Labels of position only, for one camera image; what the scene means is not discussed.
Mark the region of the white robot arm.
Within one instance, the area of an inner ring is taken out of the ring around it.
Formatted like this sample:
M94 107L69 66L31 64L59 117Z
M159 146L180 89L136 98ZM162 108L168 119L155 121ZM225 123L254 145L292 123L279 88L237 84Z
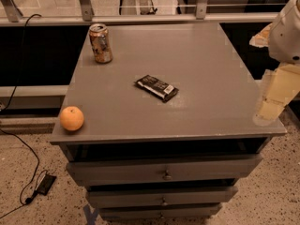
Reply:
M276 18L253 36L251 46L268 49L279 61L262 75L253 122L268 126L300 92L300 0L289 0Z

